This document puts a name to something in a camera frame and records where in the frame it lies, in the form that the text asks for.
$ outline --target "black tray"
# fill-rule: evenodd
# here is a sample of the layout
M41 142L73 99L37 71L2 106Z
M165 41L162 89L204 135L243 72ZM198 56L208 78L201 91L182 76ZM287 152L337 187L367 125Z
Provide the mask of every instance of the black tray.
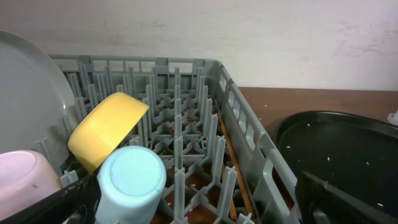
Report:
M274 135L298 177L309 172L371 207L398 217L398 128L329 111L288 117Z

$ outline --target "wooden countertop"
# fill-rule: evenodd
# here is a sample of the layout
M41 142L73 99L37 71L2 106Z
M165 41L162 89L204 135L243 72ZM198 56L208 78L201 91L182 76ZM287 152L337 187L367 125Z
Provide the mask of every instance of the wooden countertop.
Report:
M388 114L398 110L398 91L239 89L270 135L283 119L302 111L337 111L388 122Z

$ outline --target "gray plate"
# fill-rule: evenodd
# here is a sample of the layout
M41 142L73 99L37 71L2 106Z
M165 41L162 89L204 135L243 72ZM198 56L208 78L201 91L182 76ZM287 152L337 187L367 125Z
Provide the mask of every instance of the gray plate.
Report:
M55 171L69 156L67 137L58 118L68 116L71 128L78 119L67 79L51 60L27 40L0 31L0 153L46 146Z

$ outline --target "gray plastic dish rack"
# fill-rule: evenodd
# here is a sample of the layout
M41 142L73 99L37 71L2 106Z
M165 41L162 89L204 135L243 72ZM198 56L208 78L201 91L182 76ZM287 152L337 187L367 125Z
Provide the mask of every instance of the gray plastic dish rack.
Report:
M300 212L294 190L297 182L253 110L217 60L157 57L113 57L50 55L68 79L75 95L80 121L108 95L121 91L150 108L122 145L141 145L158 153L173 184L166 186L159 208L173 223L188 223L187 213L201 204L218 216L214 223L299 223ZM239 192L235 167L221 173L226 141L218 122L222 113L238 160L254 217L240 210L239 218L229 218L231 200ZM211 164L211 175L202 168ZM289 209L278 190L275 169L294 206ZM202 173L210 184L200 189L186 186L194 172ZM67 185L75 171L62 177ZM217 207L206 194L212 187L221 189ZM174 191L174 207L165 197ZM193 194L188 205L185 193Z

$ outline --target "light blue container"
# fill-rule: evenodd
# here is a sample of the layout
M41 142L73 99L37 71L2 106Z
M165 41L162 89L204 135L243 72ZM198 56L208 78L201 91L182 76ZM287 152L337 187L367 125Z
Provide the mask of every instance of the light blue container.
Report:
M166 183L166 170L160 157L150 149L126 146L104 161L98 182L98 223L149 223Z

